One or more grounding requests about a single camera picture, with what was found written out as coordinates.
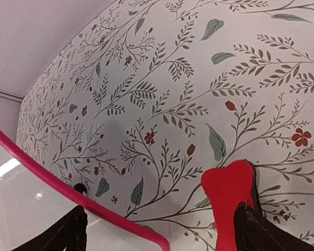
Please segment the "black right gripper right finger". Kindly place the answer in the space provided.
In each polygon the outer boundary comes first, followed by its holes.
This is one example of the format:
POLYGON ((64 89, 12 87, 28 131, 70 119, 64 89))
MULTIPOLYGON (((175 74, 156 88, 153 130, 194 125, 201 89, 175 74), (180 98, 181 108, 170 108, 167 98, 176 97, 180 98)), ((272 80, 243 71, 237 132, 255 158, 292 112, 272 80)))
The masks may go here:
POLYGON ((233 224, 237 250, 314 251, 314 246, 278 228, 244 202, 238 204, 233 224))

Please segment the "red black whiteboard eraser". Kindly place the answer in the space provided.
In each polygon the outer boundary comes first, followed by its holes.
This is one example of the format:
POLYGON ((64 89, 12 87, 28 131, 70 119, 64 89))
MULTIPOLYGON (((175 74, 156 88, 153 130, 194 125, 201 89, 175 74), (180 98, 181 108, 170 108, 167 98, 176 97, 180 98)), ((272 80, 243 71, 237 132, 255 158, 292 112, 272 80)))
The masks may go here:
POLYGON ((256 185, 256 171, 247 160, 223 168, 210 168, 201 177, 217 228, 216 250, 236 250, 233 215, 239 203, 248 203, 263 214, 256 185))

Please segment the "pink framed whiteboard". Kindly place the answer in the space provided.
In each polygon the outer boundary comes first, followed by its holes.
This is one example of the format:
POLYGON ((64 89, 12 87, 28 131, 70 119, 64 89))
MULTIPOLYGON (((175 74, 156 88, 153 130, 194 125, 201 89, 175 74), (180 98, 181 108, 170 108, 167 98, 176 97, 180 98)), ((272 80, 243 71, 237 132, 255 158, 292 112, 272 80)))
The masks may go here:
POLYGON ((0 250, 35 238, 78 205, 87 213, 87 250, 170 249, 164 236, 74 190, 0 130, 0 250))

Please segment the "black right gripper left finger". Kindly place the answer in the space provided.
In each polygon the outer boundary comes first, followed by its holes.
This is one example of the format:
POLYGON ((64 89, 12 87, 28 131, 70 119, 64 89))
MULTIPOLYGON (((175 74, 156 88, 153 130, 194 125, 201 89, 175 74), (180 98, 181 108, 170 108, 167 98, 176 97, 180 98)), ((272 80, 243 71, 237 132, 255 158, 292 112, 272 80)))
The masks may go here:
POLYGON ((13 251, 85 251, 87 223, 87 213, 78 205, 43 233, 13 251))

